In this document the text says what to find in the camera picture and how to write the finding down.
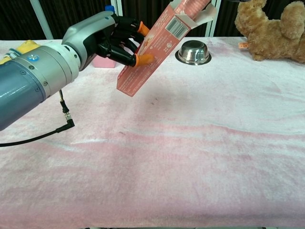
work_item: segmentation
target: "metal bowl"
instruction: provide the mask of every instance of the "metal bowl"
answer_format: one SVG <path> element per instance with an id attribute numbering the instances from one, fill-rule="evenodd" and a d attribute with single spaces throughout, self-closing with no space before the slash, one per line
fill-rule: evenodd
<path id="1" fill-rule="evenodd" d="M 211 61 L 208 47 L 201 41 L 187 41 L 175 54 L 177 60 L 190 65 L 202 65 Z"/>

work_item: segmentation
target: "fuzzy fabric surface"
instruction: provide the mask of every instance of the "fuzzy fabric surface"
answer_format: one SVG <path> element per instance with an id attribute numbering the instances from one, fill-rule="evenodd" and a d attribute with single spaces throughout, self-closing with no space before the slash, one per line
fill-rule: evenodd
<path id="1" fill-rule="evenodd" d="M 208 64 L 175 59 L 190 39 Z M 304 226 L 305 67 L 253 61 L 244 41 L 184 38 L 133 98 L 116 90 L 122 65 L 89 65 L 63 89 L 74 128 L 0 148 L 0 228 Z M 0 142 L 64 125 L 59 100 Z"/>

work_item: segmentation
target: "pink cardboard box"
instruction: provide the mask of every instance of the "pink cardboard box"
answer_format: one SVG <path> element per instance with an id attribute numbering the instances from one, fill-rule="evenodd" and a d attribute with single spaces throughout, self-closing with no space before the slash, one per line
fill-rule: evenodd
<path id="1" fill-rule="evenodd" d="M 167 6 L 138 49 L 139 55 L 153 54 L 155 62 L 125 66 L 118 76 L 119 91 L 133 97 L 191 29 L 215 18 L 216 8 L 211 3 L 194 20 L 186 14 L 176 14 L 174 9 L 181 2 L 174 0 Z"/>

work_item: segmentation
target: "robotic hand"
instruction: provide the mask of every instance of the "robotic hand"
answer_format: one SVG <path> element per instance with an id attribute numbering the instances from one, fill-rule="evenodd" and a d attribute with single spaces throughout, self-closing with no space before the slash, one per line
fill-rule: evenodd
<path id="1" fill-rule="evenodd" d="M 10 49 L 0 62 L 0 131 L 57 92 L 69 121 L 61 89 L 96 55 L 133 67 L 152 63 L 154 57 L 137 55 L 138 47 L 130 40 L 140 44 L 148 32 L 143 22 L 104 11 L 71 26 L 61 44 L 27 41 L 17 50 Z"/>

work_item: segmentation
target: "teddy bear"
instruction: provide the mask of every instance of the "teddy bear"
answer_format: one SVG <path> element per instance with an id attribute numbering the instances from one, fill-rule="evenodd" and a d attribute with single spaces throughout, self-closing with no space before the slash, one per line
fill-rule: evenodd
<path id="1" fill-rule="evenodd" d="M 266 0 L 238 4 L 235 25 L 247 38 L 256 61 L 292 59 L 305 63 L 305 6 L 301 1 L 287 5 L 280 20 L 269 20 L 263 11 Z"/>
<path id="2" fill-rule="evenodd" d="M 16 50 L 12 49 L 10 52 L 14 52 L 17 55 L 25 54 L 29 51 L 32 51 L 33 49 L 38 48 L 40 45 L 32 40 L 27 40 L 24 43 L 22 43 L 19 47 L 16 48 Z M 0 60 L 0 64 L 4 64 L 5 62 L 11 60 L 12 58 L 9 55 L 5 55 L 5 57 Z"/>

